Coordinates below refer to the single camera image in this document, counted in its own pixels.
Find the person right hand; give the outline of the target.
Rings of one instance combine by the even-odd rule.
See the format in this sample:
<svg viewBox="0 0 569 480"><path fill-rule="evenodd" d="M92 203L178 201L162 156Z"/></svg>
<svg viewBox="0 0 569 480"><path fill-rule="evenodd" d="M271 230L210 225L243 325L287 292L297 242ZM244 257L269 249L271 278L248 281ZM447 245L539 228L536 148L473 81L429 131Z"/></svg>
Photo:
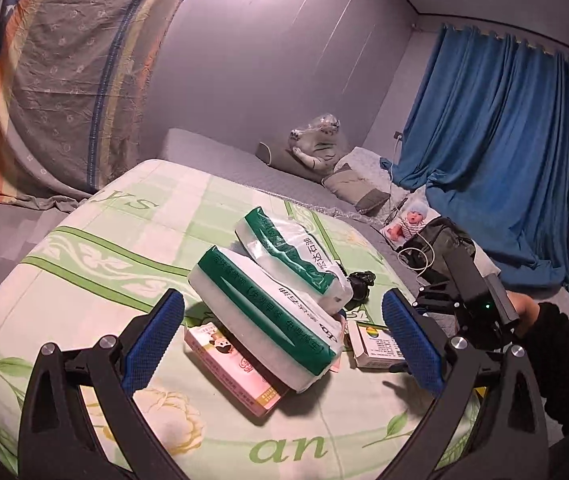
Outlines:
<svg viewBox="0 0 569 480"><path fill-rule="evenodd" d="M536 300L520 292L507 292L515 312L519 315L519 325L515 331L517 336L523 336L537 321L540 307Z"/></svg>

